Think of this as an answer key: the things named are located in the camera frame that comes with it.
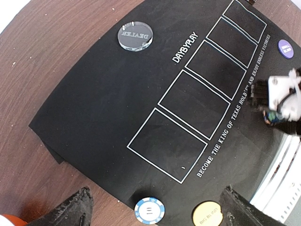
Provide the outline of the clear round dealer button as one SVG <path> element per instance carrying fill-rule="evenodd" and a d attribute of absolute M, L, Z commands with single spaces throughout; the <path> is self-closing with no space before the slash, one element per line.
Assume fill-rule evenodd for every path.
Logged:
<path fill-rule="evenodd" d="M 152 44 L 153 30 L 144 22 L 132 21 L 121 26 L 117 38 L 123 49 L 139 52 Z"/>

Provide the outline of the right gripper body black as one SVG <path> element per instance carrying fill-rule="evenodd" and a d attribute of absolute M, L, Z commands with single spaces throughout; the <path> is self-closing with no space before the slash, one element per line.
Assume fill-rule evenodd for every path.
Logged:
<path fill-rule="evenodd" d="M 257 80 L 251 85 L 247 93 L 247 104 L 253 110 L 267 110 L 269 108 L 269 87 L 267 80 Z"/>

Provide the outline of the blue white chip stack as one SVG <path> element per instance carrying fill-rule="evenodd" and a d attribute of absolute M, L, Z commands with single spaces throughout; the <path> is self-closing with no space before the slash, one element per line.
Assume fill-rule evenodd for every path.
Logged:
<path fill-rule="evenodd" d="M 165 206 L 157 198 L 146 197 L 135 205 L 134 211 L 138 221 L 146 225 L 154 225 L 164 217 Z"/>

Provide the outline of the orange big blind button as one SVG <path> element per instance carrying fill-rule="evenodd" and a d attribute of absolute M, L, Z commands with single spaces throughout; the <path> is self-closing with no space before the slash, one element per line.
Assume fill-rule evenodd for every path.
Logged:
<path fill-rule="evenodd" d="M 199 204 L 192 213 L 192 221 L 195 226 L 219 226 L 222 220 L 221 206 L 214 201 Z"/>

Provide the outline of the blue small blind button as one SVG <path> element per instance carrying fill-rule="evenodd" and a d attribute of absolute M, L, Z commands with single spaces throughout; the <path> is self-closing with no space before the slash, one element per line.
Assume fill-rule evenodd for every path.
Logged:
<path fill-rule="evenodd" d="M 291 59 L 294 56 L 293 47 L 287 40 L 281 39 L 278 42 L 278 50 L 280 54 L 287 59 Z"/>

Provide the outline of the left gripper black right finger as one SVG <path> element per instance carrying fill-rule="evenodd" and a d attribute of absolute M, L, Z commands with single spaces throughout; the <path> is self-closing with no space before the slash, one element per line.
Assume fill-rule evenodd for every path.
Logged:
<path fill-rule="evenodd" d="M 251 205 L 231 186 L 223 189 L 220 195 L 223 215 L 222 226 L 276 226 L 277 220 L 264 214 Z"/>

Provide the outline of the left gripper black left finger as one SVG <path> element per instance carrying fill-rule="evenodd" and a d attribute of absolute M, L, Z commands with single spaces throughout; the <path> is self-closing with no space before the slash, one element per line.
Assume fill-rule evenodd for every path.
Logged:
<path fill-rule="evenodd" d="M 89 187 L 83 187 L 55 209 L 28 223 L 29 226 L 89 226 L 94 200 Z"/>

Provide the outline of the mixed colour chip stack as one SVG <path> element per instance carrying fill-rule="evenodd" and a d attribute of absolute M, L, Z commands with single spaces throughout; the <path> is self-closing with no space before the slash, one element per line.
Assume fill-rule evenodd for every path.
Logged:
<path fill-rule="evenodd" d="M 284 118 L 275 111 L 263 111 L 263 119 L 268 125 L 275 125 L 284 121 Z"/>

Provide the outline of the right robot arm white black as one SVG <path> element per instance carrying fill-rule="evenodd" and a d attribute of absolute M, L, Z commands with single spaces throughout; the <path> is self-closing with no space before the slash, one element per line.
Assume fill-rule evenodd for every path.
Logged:
<path fill-rule="evenodd" d="M 301 120 L 289 121 L 277 111 L 269 109 L 269 88 L 267 80 L 257 80 L 248 90 L 247 104 L 255 112 L 261 112 L 265 124 L 288 135 L 301 135 Z"/>

